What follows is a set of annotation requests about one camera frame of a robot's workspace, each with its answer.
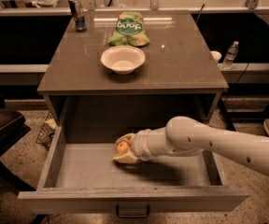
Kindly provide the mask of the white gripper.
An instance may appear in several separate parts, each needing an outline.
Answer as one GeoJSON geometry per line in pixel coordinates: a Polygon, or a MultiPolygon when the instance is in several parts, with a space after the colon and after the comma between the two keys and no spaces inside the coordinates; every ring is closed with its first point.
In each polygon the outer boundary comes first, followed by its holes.
{"type": "Polygon", "coordinates": [[[113,160],[122,164],[135,164],[140,161],[149,161],[154,159],[155,156],[150,152],[148,146],[148,135],[150,129],[140,131],[136,134],[127,133],[116,140],[118,145],[121,142],[126,142],[131,145],[133,152],[127,152],[125,154],[117,154],[113,157],[113,160]]]}

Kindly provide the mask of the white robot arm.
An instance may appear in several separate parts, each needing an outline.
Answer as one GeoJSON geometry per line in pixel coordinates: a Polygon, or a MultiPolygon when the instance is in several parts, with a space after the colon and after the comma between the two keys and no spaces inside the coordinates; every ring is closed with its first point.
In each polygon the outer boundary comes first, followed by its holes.
{"type": "Polygon", "coordinates": [[[160,129],[125,134],[116,141],[113,160],[135,164],[159,156],[195,156],[205,150],[269,177],[269,137],[216,129],[188,117],[174,117],[160,129]]]}

